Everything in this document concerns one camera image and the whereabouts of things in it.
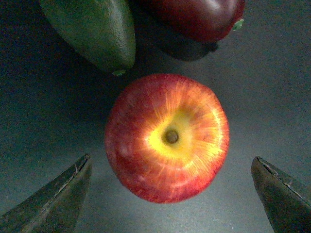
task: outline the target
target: avocado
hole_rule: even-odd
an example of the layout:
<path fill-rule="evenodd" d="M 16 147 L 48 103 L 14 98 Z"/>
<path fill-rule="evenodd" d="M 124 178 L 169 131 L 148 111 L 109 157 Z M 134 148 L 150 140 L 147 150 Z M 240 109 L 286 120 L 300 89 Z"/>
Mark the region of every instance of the avocado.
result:
<path fill-rule="evenodd" d="M 135 31 L 127 0 L 39 0 L 56 31 L 104 72 L 120 73 L 135 61 Z"/>

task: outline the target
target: red apple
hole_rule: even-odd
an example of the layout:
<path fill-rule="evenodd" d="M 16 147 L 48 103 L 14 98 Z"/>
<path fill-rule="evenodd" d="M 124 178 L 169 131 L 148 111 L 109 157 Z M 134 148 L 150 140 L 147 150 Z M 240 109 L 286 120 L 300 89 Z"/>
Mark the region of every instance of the red apple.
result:
<path fill-rule="evenodd" d="M 225 38 L 234 26 L 241 27 L 243 20 L 240 20 L 245 7 L 245 0 L 137 0 L 137 2 L 176 32 L 199 42 L 217 42 Z"/>
<path fill-rule="evenodd" d="M 120 94 L 105 149 L 120 182 L 156 203 L 204 191 L 225 162 L 229 125 L 216 95 L 177 74 L 153 74 Z"/>

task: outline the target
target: dark background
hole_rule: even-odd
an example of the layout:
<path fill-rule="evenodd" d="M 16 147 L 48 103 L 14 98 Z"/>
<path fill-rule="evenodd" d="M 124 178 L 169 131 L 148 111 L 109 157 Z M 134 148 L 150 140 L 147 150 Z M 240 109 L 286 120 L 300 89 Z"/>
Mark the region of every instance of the dark background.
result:
<path fill-rule="evenodd" d="M 93 175 L 77 233 L 272 233 L 250 166 L 260 156 L 311 185 L 310 2 L 248 1 L 244 26 L 217 49 L 131 7 L 136 63 L 117 78 L 76 54 L 37 2 L 0 3 L 0 215 L 89 153 Z M 105 121 L 118 94 L 132 80 L 160 72 L 209 86 L 231 133 L 212 185 L 172 205 L 127 191 L 104 150 Z"/>

